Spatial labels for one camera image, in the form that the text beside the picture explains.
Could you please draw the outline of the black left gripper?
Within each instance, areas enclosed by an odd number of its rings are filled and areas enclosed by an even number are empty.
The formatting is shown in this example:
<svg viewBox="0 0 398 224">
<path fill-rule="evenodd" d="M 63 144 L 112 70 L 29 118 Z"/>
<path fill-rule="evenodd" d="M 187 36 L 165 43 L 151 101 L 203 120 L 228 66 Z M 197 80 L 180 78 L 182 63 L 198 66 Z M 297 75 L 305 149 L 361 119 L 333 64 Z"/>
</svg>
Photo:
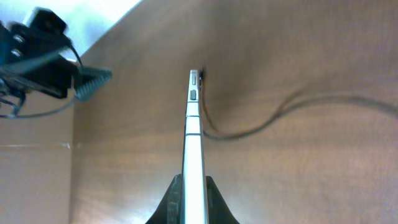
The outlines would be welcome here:
<svg viewBox="0 0 398 224">
<path fill-rule="evenodd" d="M 23 97 L 39 91 L 64 99 L 69 89 L 75 98 L 88 101 L 112 79 L 110 70 L 81 67 L 61 53 L 75 51 L 65 35 L 67 24 L 50 9 L 36 7 L 29 22 L 1 26 L 1 96 Z"/>
</svg>

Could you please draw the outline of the black Samsung smartphone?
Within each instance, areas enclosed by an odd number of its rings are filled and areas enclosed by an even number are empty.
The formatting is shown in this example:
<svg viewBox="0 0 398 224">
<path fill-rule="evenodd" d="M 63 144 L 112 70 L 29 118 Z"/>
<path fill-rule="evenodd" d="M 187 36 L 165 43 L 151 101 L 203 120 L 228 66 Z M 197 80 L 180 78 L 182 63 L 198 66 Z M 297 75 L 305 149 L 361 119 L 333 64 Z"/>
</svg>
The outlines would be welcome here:
<svg viewBox="0 0 398 224">
<path fill-rule="evenodd" d="M 199 90 L 200 72 L 191 70 L 185 112 L 180 221 L 186 224 L 209 222 Z"/>
</svg>

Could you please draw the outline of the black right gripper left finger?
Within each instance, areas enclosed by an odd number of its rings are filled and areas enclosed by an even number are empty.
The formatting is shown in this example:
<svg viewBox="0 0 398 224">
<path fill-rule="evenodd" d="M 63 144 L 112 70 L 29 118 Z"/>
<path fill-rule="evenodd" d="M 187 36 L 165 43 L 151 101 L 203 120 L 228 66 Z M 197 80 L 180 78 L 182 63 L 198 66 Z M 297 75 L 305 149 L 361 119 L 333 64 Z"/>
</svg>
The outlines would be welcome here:
<svg viewBox="0 0 398 224">
<path fill-rule="evenodd" d="M 179 224 L 182 175 L 175 175 L 155 212 L 146 224 Z"/>
</svg>

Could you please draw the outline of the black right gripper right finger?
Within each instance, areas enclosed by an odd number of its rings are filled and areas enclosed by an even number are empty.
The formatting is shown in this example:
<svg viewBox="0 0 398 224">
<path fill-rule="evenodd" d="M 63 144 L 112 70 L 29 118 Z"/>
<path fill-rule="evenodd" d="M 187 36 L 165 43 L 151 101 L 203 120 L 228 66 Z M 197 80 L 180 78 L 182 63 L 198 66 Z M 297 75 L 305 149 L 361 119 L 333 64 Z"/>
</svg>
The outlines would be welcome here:
<svg viewBox="0 0 398 224">
<path fill-rule="evenodd" d="M 212 177 L 206 176 L 209 224 L 239 224 Z"/>
</svg>

